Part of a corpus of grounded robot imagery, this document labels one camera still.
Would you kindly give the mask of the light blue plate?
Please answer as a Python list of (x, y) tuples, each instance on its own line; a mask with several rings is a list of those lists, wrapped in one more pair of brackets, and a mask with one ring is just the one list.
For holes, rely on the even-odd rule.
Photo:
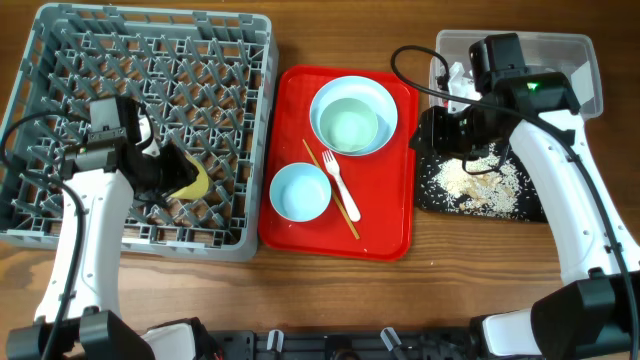
[[(355, 153), (340, 153), (332, 150), (324, 142), (319, 120), (323, 110), (333, 101), (354, 98), (365, 102), (377, 115), (378, 132), (375, 139), (363, 150)], [(326, 83), (313, 97), (309, 121), (316, 138), (331, 151), (347, 156), (366, 156), (383, 148), (392, 138), (398, 125), (399, 114), (396, 103), (380, 83), (361, 76), (344, 76)]]

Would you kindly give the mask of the rice food scraps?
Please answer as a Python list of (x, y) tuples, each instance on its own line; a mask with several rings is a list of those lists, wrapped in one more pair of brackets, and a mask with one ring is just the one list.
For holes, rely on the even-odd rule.
[(491, 145), (489, 150), (488, 157), (468, 162), (467, 170), (458, 159), (443, 160), (435, 165), (435, 173), (428, 182), (429, 189), (436, 191), (434, 204), (467, 215), (507, 218), (515, 213), (517, 196), (521, 193), (520, 172), (510, 160), (497, 171), (470, 175), (499, 164), (500, 155), (495, 146)]

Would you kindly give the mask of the light blue bowl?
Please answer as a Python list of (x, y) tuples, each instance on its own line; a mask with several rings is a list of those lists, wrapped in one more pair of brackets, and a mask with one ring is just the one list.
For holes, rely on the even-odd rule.
[(281, 168), (273, 177), (269, 200), (274, 210), (293, 222), (308, 222), (324, 213), (331, 200), (331, 185), (322, 170), (297, 162)]

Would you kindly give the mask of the white tissue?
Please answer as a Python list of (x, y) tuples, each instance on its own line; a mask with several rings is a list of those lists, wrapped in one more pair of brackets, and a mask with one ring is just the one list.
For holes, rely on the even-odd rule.
[[(449, 74), (448, 88), (450, 95), (473, 101), (481, 99), (482, 95), (475, 90), (471, 73), (464, 68), (462, 63), (455, 62), (449, 68)], [(447, 101), (448, 112), (451, 114), (461, 112), (467, 107), (467, 103), (452, 100)]]

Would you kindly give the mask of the yellow plastic cup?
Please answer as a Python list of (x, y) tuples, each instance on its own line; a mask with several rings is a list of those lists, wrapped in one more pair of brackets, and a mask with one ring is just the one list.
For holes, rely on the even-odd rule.
[(208, 193), (212, 180), (199, 160), (189, 154), (186, 155), (186, 159), (197, 169), (196, 180), (188, 186), (172, 193), (170, 197), (182, 200), (198, 200)]

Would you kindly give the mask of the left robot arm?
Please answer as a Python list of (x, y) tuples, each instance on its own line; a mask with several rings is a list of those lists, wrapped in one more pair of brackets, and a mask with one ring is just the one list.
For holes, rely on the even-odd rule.
[(140, 103), (112, 96), (89, 105), (90, 132), (64, 151), (56, 175), (2, 162), (24, 180), (64, 192), (53, 272), (33, 325), (10, 332), (10, 359), (62, 359), (81, 344), (86, 359), (200, 359), (197, 320), (137, 334), (121, 318), (118, 271), (134, 201), (197, 200), (210, 189), (204, 168), (172, 143), (158, 146)]

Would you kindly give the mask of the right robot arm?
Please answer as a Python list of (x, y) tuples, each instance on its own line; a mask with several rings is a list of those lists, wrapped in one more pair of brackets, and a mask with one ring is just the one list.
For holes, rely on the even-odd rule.
[(582, 359), (639, 353), (639, 247), (587, 145), (580, 104), (560, 72), (531, 72), (519, 37), (469, 49), (476, 100), (426, 110), (410, 145), (462, 161), (501, 143), (524, 165), (554, 236), (562, 287), (530, 308), (475, 319), (477, 356)]

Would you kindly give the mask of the clear plastic bin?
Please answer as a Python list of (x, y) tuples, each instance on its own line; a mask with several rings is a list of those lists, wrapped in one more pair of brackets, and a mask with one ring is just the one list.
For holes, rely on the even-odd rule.
[[(436, 37), (436, 51), (447, 64), (433, 58), (430, 63), (429, 87), (438, 90), (437, 78), (460, 62), (473, 78), (469, 48), (490, 36), (490, 30), (442, 30)], [(603, 113), (602, 85), (598, 62), (591, 39), (581, 34), (523, 32), (518, 33), (524, 60), (534, 74), (562, 72), (581, 105), (583, 119), (597, 118)]]

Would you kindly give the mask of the white plastic fork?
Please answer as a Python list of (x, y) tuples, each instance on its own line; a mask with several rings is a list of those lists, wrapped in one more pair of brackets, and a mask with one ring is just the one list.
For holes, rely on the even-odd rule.
[(340, 166), (335, 158), (334, 154), (330, 150), (325, 150), (322, 152), (323, 162), (325, 164), (325, 168), (329, 172), (330, 175), (333, 176), (338, 190), (340, 192), (343, 205), (352, 222), (359, 222), (361, 220), (361, 213), (349, 192), (344, 180), (341, 177)]

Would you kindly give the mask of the red plastic tray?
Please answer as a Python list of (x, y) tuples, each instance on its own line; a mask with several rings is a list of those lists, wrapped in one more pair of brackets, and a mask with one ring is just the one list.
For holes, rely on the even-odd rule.
[[(313, 163), (324, 149), (313, 134), (310, 107), (315, 94), (350, 70), (297, 65), (281, 77), (270, 135), (264, 182), (290, 163)], [(398, 124), (390, 141), (362, 157), (340, 155), (337, 161), (362, 219), (350, 226), (336, 203), (304, 223), (277, 214), (269, 196), (262, 196), (258, 235), (268, 246), (287, 251), (377, 261), (395, 261), (411, 245), (415, 152), (409, 140), (417, 128), (419, 94), (391, 73), (362, 71), (392, 96)]]

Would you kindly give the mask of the green bowl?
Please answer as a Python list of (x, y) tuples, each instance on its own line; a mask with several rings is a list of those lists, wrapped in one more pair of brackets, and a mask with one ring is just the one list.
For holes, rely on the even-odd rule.
[(324, 142), (334, 151), (355, 153), (376, 137), (376, 113), (363, 101), (342, 98), (331, 102), (321, 113), (319, 130)]

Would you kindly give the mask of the black plastic tray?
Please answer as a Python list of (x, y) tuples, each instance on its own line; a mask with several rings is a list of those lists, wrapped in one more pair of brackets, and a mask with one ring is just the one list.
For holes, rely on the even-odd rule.
[[(500, 155), (499, 164), (494, 168), (490, 168), (489, 170), (484, 170), (481, 172), (470, 172), (470, 175), (480, 175), (497, 171), (499, 167), (505, 163), (506, 160), (510, 160), (516, 166), (516, 169), (520, 172), (518, 178), (520, 181), (521, 193), (517, 196), (516, 212), (513, 213), (510, 217), (503, 219), (545, 223), (547, 219), (539, 200), (537, 191), (535, 189), (533, 181), (524, 169), (524, 166), (519, 158), (517, 158), (517, 156), (515, 156), (513, 152), (504, 153), (504, 147), (500, 144), (492, 145), (495, 146), (496, 153)], [(429, 189), (428, 182), (431, 176), (435, 173), (434, 166), (439, 164), (443, 160), (449, 159), (455, 158), (446, 158), (439, 155), (432, 155), (427, 157), (420, 157), (417, 159), (417, 171), (415, 177), (415, 204), (420, 209), (425, 211), (467, 215), (463, 214), (460, 211), (447, 211), (444, 209), (443, 205), (435, 205), (434, 202), (436, 191)], [(467, 163), (462, 162), (462, 167), (464, 170), (467, 170)]]

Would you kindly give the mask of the grey dishwasher rack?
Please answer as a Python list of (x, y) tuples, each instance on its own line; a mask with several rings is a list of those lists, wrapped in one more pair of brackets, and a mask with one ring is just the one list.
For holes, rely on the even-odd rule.
[(278, 49), (260, 14), (49, 3), (34, 19), (1, 121), (27, 115), (7, 145), (27, 169), (53, 174), (88, 132), (68, 113), (92, 100), (132, 97), (161, 144), (201, 163), (211, 179), (197, 200), (135, 203), (127, 252), (244, 262), (258, 247), (264, 153)]

